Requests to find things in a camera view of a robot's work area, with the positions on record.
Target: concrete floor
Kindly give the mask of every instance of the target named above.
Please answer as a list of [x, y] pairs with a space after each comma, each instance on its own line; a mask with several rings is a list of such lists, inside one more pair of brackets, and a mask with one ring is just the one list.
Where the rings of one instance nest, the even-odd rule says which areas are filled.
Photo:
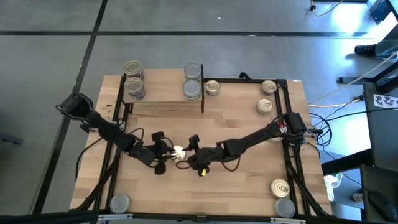
[[[0, 31], [93, 29], [100, 0], [2, 0]], [[380, 60], [353, 54], [354, 46], [382, 38], [365, 4], [345, 3], [324, 17], [308, 12], [309, 1], [109, 1], [101, 31], [261, 31], [368, 32], [364, 37], [229, 37], [229, 36], [99, 36], [87, 66], [81, 92], [94, 102], [103, 75], [121, 75], [123, 64], [138, 60], [146, 68], [180, 68], [202, 63], [206, 77], [301, 79], [307, 100], [338, 87], [336, 78], [359, 76]], [[319, 11], [334, 3], [317, 4]], [[24, 138], [22, 146], [0, 146], [0, 214], [29, 213], [61, 122], [55, 105], [71, 92], [88, 44], [88, 36], [0, 36], [0, 130]], [[362, 93], [350, 86], [318, 102], [350, 101]], [[364, 110], [362, 103], [338, 114]], [[327, 116], [334, 109], [312, 109]], [[352, 135], [353, 124], [363, 126]], [[366, 116], [338, 120], [326, 150], [348, 155], [369, 147]], [[44, 212], [69, 208], [74, 187], [75, 161], [86, 134], [72, 122], [44, 206]], [[350, 208], [334, 205], [341, 217], [358, 218]]]

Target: tin can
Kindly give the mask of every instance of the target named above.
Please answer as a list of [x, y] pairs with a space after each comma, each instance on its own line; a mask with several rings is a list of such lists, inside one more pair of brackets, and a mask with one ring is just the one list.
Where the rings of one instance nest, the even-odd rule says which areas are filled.
[[272, 80], [266, 80], [261, 84], [261, 93], [267, 96], [273, 94], [278, 86]]
[[269, 101], [267, 99], [261, 99], [257, 103], [256, 108], [260, 114], [267, 114], [268, 112], [270, 112], [272, 110], [272, 103], [271, 103], [271, 101]]
[[294, 203], [287, 198], [280, 198], [274, 203], [275, 212], [282, 218], [292, 218], [296, 213]]
[[129, 61], [125, 63], [123, 70], [124, 74], [126, 74], [128, 78], [138, 77], [141, 80], [144, 80], [144, 71], [138, 61]]
[[118, 194], [113, 196], [109, 205], [114, 214], [122, 214], [130, 207], [130, 198], [126, 194]]
[[210, 96], [215, 96], [220, 91], [220, 84], [216, 80], [208, 80], [206, 82], [206, 92]]
[[136, 100], [141, 100], [145, 97], [144, 84], [140, 78], [132, 77], [127, 79], [124, 82], [124, 89]]
[[187, 80], [200, 80], [201, 68], [198, 64], [189, 63], [184, 68], [184, 74]]
[[275, 197], [283, 198], [290, 192], [289, 184], [284, 179], [275, 179], [271, 182], [271, 193]]
[[[287, 132], [287, 127], [284, 126], [284, 125], [281, 125], [279, 129], [280, 129], [280, 131], [282, 133], [286, 133]], [[276, 138], [270, 138], [269, 139], [269, 141], [272, 142], [272, 143], [278, 143], [278, 142], [281, 142], [281, 140], [283, 140], [283, 137], [276, 137]]]
[[200, 96], [200, 85], [196, 80], [186, 80], [182, 91], [187, 100], [197, 100]]

